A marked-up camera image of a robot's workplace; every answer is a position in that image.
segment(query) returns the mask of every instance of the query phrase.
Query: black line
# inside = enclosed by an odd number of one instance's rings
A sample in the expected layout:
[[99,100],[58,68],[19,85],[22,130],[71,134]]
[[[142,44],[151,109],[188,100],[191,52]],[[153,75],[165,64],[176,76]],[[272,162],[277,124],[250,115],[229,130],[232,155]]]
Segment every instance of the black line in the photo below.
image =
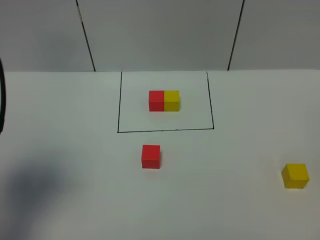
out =
[[230,59],[229,59],[228,69],[227,69],[228,71],[230,70],[230,64],[231,64],[232,56],[234,54],[234,49],[235,49],[236,40],[237,40],[237,36],[238,36],[238,30],[239,30],[239,26],[240,26],[241,17],[242,17],[242,11],[244,10],[244,5],[245,5],[245,0],[242,0],[242,6],[241,6],[240,15],[239,15],[238,25],[236,26],[234,41],[233,41],[231,55],[230,55]]
[[208,76],[208,72],[206,72],[206,80],[208,82],[208,92],[209,92],[209,100],[210,100],[210,110],[211,110],[211,119],[212,119],[212,129],[215,129],[215,125],[214,125],[214,115],[212,113],[212,103],[211,103],[211,94],[210,94],[210,86],[209,86],[209,76]]
[[214,128],[194,128],[194,129],[170,129],[170,130],[146,130],[146,131],[118,131],[118,134],[127,133],[153,133],[153,132],[175,132],[175,131],[197,131],[197,130],[213,130]]
[[90,46],[89,46],[89,42],[88,42],[86,30],[85,30],[85,25],[84,25],[84,22],[83,22],[83,19],[82,19],[82,15],[81,15],[81,12],[80,12],[80,7],[79,7],[79,4],[78,4],[78,0],[75,0],[75,2],[76,2],[76,6],[78,8],[78,11],[79,11],[79,17],[80,17],[80,21],[81,21],[81,25],[82,25],[82,29],[83,29],[83,33],[84,33],[84,37],[85,37],[85,41],[86,41],[86,45],[87,45],[88,50],[89,50],[91,63],[92,63],[92,66],[93,66],[93,71],[96,71],[96,67],[95,67],[95,64],[94,64],[94,59],[92,58],[92,54],[91,54],[91,50],[90,50]]
[[122,87],[122,72],[120,78],[120,97],[119,97],[119,114],[118,114],[118,133],[119,133],[119,123],[120,123],[120,106],[121,106],[121,87]]

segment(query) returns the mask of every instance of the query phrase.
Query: yellow cube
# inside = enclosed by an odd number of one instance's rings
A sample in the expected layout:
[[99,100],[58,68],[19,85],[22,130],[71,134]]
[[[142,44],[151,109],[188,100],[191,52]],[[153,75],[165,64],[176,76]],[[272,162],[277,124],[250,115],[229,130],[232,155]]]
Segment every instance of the yellow cube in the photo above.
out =
[[303,189],[309,182],[307,167],[304,163],[287,163],[281,174],[286,189]]
[[164,111],[178,112],[180,110],[179,91],[164,91]]

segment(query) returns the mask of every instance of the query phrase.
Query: red cube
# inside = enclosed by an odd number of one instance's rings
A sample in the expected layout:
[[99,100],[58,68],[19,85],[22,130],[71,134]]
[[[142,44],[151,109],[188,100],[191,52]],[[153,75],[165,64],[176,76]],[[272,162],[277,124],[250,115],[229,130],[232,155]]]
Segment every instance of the red cube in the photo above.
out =
[[165,111],[165,91],[149,91],[149,111]]
[[143,145],[142,146],[142,168],[159,169],[160,168],[160,146]]

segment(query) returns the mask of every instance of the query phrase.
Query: black rectangle outline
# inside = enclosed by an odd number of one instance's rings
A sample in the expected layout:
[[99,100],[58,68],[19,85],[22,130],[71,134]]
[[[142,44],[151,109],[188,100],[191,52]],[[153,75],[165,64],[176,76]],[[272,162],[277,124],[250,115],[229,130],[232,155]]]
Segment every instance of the black rectangle outline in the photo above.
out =
[[212,119],[212,128],[191,128],[191,129],[166,129],[166,130],[143,130],[143,131],[119,131],[119,124],[120,124],[120,107],[121,107],[121,89],[122,89],[122,73],[120,77],[120,97],[119,97],[119,113],[118,113],[118,134],[127,134],[127,133],[153,133],[153,132],[175,132],[175,131],[199,131],[199,130],[214,130],[214,115],[212,111],[212,103],[211,103],[211,94],[210,94],[210,86],[209,86],[209,76],[208,72],[206,71],[206,81],[208,84],[208,93],[209,93],[209,101],[210,101],[210,111],[211,111],[211,119]]

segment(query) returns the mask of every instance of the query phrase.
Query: white table surface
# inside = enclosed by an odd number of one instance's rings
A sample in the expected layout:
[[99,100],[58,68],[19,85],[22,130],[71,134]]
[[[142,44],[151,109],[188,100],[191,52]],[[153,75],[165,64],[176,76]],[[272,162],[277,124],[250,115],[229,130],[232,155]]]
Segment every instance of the white table surface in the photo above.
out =
[[[319,239],[320,71],[209,71],[214,130],[130,133],[117,133],[120,76],[6,74],[0,234],[23,228],[22,239],[33,240]],[[143,144],[161,145],[160,170],[142,169]],[[286,163],[306,163],[305,189],[284,188]],[[26,171],[36,176],[32,197],[10,190]],[[34,207],[21,210],[12,200],[19,196]]]

